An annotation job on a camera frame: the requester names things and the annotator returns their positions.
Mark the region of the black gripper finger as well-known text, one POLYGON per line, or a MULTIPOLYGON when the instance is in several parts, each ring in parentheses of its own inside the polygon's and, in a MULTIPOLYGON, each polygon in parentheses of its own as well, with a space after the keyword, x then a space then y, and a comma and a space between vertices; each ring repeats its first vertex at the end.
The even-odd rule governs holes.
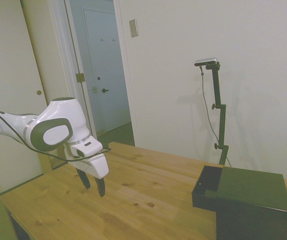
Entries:
POLYGON ((84 187, 86 189, 89 189, 91 187, 91 185, 90 185, 90 182, 89 182, 89 179, 88 179, 86 173, 84 171, 78 169, 78 168, 76 170, 77 170, 78 176, 79 176, 80 180, 82 181, 84 187))
POLYGON ((103 197, 105 195, 105 181, 103 178, 94 178, 97 184, 97 189, 98 189, 98 193, 100 195, 100 197, 103 197))

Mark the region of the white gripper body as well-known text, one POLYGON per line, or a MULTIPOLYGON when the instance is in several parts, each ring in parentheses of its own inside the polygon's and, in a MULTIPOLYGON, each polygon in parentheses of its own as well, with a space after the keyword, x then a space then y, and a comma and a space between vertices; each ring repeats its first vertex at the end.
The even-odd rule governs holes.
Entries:
POLYGON ((108 164, 100 143, 92 143, 86 146, 85 143, 68 146, 64 144, 65 155, 70 161, 69 164, 84 171, 96 178, 103 178, 109 172, 108 164))

